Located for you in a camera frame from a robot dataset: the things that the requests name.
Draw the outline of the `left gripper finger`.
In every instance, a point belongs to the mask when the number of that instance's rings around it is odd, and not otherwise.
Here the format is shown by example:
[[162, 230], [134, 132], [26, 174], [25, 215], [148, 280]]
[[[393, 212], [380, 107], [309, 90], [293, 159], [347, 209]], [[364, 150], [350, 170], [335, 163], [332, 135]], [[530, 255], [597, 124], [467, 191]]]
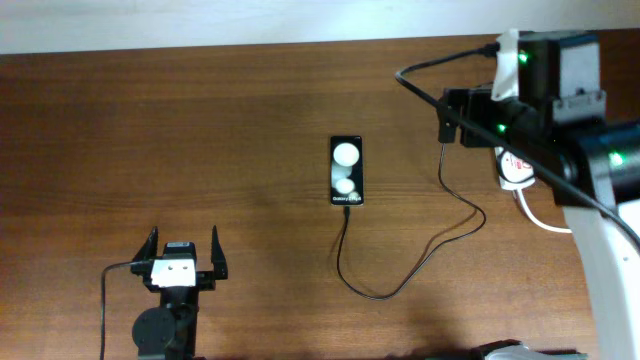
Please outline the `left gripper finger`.
[[158, 249], [158, 227], [154, 226], [141, 248], [134, 255], [133, 262], [152, 260], [157, 256]]
[[210, 262], [213, 266], [214, 273], [228, 272], [226, 257], [220, 244], [216, 225], [212, 228]]

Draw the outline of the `black smartphone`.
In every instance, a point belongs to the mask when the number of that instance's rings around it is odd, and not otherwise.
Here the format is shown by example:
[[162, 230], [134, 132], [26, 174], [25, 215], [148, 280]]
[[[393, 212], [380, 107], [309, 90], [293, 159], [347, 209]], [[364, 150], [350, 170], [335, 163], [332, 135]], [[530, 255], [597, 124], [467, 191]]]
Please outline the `black smartphone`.
[[329, 201], [334, 206], [363, 206], [364, 151], [358, 135], [336, 135], [330, 138]]

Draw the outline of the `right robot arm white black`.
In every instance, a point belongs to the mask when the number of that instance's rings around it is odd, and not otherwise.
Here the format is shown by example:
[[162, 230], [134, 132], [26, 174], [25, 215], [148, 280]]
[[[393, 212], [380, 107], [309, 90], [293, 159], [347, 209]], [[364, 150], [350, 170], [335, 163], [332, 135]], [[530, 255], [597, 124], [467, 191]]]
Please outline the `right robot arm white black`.
[[549, 184], [579, 251], [605, 359], [639, 356], [639, 124], [611, 125], [600, 44], [585, 31], [498, 40], [494, 82], [447, 88], [467, 147], [510, 147]]

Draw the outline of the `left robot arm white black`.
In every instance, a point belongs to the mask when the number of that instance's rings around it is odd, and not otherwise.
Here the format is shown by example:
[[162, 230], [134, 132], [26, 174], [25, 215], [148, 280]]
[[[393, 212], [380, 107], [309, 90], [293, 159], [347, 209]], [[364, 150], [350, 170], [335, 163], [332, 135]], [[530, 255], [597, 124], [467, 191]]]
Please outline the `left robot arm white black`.
[[139, 359], [189, 360], [196, 357], [199, 295], [213, 291], [228, 278], [228, 266], [212, 229], [210, 270], [197, 268], [192, 242], [169, 242], [158, 251], [159, 232], [154, 227], [133, 257], [131, 273], [159, 295], [159, 305], [143, 311], [132, 326]]

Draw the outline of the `white power strip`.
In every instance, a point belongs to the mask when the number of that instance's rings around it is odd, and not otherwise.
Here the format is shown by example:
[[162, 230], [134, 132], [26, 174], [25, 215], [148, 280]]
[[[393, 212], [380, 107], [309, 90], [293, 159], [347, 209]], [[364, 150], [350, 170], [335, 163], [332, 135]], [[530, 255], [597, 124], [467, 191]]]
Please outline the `white power strip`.
[[502, 190], [523, 190], [535, 183], [534, 171], [530, 164], [502, 147], [495, 147], [494, 153], [498, 181]]

